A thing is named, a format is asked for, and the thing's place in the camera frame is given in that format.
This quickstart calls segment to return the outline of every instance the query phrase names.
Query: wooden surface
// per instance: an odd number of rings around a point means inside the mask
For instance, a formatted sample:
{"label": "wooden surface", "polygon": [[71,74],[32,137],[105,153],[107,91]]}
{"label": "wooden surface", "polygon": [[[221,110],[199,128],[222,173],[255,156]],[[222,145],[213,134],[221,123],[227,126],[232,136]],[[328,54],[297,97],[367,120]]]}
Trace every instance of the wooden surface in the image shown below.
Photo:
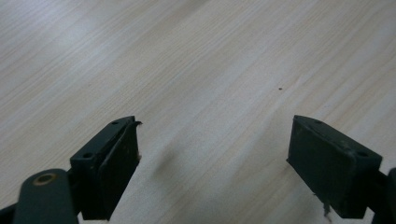
{"label": "wooden surface", "polygon": [[392,0],[1,2],[0,206],[135,115],[143,158],[110,223],[370,223],[323,216],[285,161],[292,117],[387,173],[395,97]]}

